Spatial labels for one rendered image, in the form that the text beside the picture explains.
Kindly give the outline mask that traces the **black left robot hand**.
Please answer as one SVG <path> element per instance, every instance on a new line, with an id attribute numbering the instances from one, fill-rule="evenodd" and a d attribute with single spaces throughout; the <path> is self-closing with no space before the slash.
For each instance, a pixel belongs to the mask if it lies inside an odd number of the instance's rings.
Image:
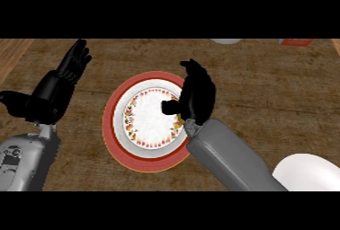
<path id="1" fill-rule="evenodd" d="M 6 105 L 10 116 L 38 124 L 54 125 L 59 122 L 90 59 L 85 40 L 77 40 L 59 67 L 47 72 L 32 94 L 0 91 L 0 102 Z"/>

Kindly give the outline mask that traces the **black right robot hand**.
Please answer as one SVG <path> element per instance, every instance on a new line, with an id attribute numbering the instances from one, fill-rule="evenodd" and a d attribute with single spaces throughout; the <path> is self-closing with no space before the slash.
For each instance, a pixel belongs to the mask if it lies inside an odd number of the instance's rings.
<path id="1" fill-rule="evenodd" d="M 193 119 L 195 124 L 201 126 L 210 119 L 214 109 L 216 85 L 207 70 L 193 59 L 179 64 L 187 73 L 179 100 L 162 101 L 161 110 L 164 115 L 179 114 L 183 120 Z"/>

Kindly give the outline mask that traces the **red-rimmed floral plate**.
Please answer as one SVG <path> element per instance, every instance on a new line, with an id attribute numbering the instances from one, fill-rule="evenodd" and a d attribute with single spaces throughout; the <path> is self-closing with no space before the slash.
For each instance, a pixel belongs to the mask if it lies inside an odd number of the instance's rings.
<path id="1" fill-rule="evenodd" d="M 156 173 L 189 156 L 187 135 L 176 115 L 164 115 L 161 102 L 177 100 L 183 79 L 145 72 L 114 90 L 102 115 L 102 137 L 111 156 L 130 170 Z"/>

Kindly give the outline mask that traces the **plain white plate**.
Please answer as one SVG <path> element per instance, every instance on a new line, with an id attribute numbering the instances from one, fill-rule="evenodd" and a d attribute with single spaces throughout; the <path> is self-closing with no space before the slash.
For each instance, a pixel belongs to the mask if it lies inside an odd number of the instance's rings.
<path id="1" fill-rule="evenodd" d="M 312 154 L 288 155 L 272 176 L 288 191 L 340 191 L 340 167 Z"/>

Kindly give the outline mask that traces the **pale grey round object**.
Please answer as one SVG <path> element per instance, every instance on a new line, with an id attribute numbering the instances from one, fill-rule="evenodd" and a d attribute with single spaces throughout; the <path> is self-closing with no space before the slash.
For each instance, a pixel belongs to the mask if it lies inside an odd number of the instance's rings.
<path id="1" fill-rule="evenodd" d="M 223 44 L 223 45 L 235 44 L 241 40 L 242 39 L 211 39 L 213 42 L 216 42 L 217 44 Z"/>

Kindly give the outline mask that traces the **red-orange box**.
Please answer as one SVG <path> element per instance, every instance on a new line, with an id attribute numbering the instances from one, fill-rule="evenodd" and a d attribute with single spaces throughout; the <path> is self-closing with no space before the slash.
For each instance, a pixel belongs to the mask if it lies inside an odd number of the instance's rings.
<path id="1" fill-rule="evenodd" d="M 307 47 L 313 39 L 279 39 L 279 44 L 286 47 Z"/>

